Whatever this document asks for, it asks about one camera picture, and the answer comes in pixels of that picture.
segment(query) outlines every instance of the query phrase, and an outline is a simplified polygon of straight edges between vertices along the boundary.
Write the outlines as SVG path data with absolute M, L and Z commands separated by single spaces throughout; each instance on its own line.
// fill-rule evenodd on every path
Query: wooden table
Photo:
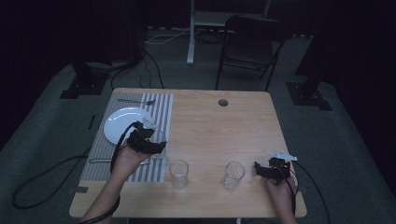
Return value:
M 189 184 L 175 189 L 166 171 L 162 183 L 125 183 L 114 217 L 275 217 L 254 161 L 269 152 L 287 151 L 276 112 L 267 92 L 116 89 L 115 92 L 174 94 L 167 145 L 167 168 L 177 159 L 190 166 Z M 227 106 L 219 100 L 226 99 Z M 230 161 L 244 165 L 246 174 L 235 191 L 220 183 Z M 82 217 L 105 182 L 80 181 L 86 193 L 76 193 L 72 217 Z M 301 193 L 297 217 L 306 215 Z

